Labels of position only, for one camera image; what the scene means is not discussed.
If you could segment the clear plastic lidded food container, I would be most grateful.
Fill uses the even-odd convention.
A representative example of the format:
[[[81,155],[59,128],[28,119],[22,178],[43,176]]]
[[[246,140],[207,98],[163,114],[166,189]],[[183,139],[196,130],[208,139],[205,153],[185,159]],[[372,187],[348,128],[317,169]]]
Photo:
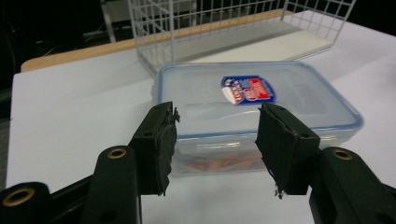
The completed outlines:
[[[339,146],[363,125],[361,114],[312,66],[300,62],[191,63],[163,68],[153,102],[172,102],[177,126],[174,175],[260,171],[255,145],[260,107],[280,105]]]

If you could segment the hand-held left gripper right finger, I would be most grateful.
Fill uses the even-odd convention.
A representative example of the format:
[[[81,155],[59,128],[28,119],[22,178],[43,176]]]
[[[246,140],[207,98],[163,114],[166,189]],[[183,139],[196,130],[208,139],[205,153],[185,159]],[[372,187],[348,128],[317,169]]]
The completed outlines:
[[[316,224],[396,224],[396,188],[382,183],[358,154],[319,143],[286,108],[260,108],[255,144],[279,194],[309,194]]]

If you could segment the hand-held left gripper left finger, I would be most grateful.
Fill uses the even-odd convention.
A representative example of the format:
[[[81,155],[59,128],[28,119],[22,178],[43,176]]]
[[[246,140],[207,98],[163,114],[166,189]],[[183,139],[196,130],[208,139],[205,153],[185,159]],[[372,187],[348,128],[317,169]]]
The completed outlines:
[[[128,145],[100,153],[80,224],[142,224],[141,197],[169,185],[178,121],[171,102],[155,105]]]

